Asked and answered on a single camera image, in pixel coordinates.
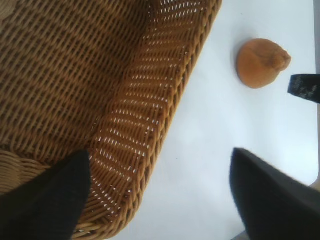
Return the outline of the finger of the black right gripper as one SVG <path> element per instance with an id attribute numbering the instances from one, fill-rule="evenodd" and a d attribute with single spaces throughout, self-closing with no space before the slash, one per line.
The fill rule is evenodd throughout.
<path id="1" fill-rule="evenodd" d="M 320 103 L 320 75 L 294 74 L 290 77 L 288 93 L 314 103 Z"/>

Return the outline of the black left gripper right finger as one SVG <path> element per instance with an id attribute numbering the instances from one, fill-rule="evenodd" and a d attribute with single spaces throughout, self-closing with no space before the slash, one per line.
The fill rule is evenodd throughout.
<path id="1" fill-rule="evenodd" d="M 320 192 L 244 148 L 234 148 L 229 184 L 251 240 L 318 240 Z"/>

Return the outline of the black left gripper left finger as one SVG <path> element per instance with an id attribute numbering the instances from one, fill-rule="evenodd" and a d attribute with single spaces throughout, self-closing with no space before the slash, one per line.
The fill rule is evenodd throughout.
<path id="1" fill-rule="evenodd" d="M 89 153 L 79 150 L 0 198 L 2 240 L 70 240 L 91 188 Z"/>

